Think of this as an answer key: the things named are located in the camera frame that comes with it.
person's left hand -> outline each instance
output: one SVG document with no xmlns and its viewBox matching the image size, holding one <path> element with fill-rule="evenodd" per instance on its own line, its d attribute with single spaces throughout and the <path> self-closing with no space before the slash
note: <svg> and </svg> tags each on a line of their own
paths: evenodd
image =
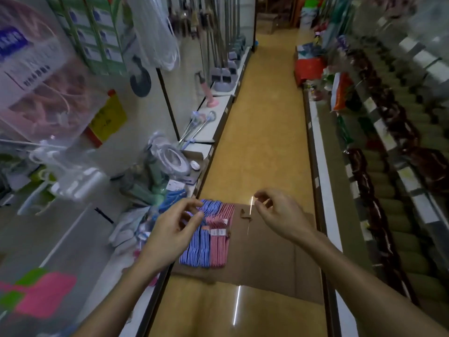
<svg viewBox="0 0 449 337">
<path fill-rule="evenodd" d="M 188 247 L 192 235 L 201 224 L 204 213 L 197 207 L 203 203 L 195 198 L 183 198 L 161 214 L 139 255 L 148 271 L 160 271 L 174 262 Z"/>
</svg>

store aisle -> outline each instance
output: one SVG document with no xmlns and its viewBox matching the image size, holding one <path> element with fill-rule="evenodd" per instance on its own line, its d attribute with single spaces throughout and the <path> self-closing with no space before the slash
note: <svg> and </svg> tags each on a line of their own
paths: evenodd
<svg viewBox="0 0 449 337">
<path fill-rule="evenodd" d="M 293 78 L 296 30 L 258 35 L 201 198 L 250 204 L 261 187 L 291 193 L 314 213 L 302 93 Z M 311 34 L 304 42 L 311 41 Z M 150 336 L 324 337 L 323 305 L 172 275 Z"/>
</svg>

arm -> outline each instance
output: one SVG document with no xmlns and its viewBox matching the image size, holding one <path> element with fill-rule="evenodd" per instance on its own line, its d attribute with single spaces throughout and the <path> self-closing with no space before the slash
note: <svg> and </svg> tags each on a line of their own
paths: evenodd
<svg viewBox="0 0 449 337">
<path fill-rule="evenodd" d="M 276 189 L 260 190 L 255 197 L 257 211 L 266 224 L 311 255 L 371 335 L 449 336 L 446 329 L 405 297 L 347 259 L 312 227 L 293 198 Z"/>
<path fill-rule="evenodd" d="M 151 279 L 187 248 L 204 217 L 203 204 L 184 198 L 160 215 L 140 256 L 107 297 L 84 320 L 74 337 L 114 337 L 123 329 L 131 311 Z M 185 211 L 194 213 L 190 218 Z M 181 219 L 188 224 L 184 227 Z"/>
</svg>

hand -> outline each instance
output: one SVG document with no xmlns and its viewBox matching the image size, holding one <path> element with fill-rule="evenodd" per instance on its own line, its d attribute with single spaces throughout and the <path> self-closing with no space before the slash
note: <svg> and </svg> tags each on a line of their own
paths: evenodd
<svg viewBox="0 0 449 337">
<path fill-rule="evenodd" d="M 266 188 L 256 192 L 254 197 L 257 198 L 254 205 L 265 223 L 281 237 L 301 243 L 315 235 L 315 228 L 290 195 L 279 189 Z"/>
<path fill-rule="evenodd" d="M 149 271 L 160 271 L 187 249 L 204 218 L 204 213 L 197 209 L 202 205 L 195 198 L 183 198 L 158 217 L 139 256 L 143 264 L 150 268 Z"/>
</svg>

cardboard sheet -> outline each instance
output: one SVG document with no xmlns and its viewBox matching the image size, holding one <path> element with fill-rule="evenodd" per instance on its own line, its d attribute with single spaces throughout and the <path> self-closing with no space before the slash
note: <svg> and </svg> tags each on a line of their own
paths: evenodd
<svg viewBox="0 0 449 337">
<path fill-rule="evenodd" d="M 243 216 L 249 216 L 250 206 L 235 204 L 225 267 L 194 268 L 177 261 L 172 273 L 209 283 L 251 286 L 323 304 L 321 272 L 317 264 L 299 247 L 272 232 L 254 207 L 251 221 L 240 217 L 242 209 Z"/>
</svg>

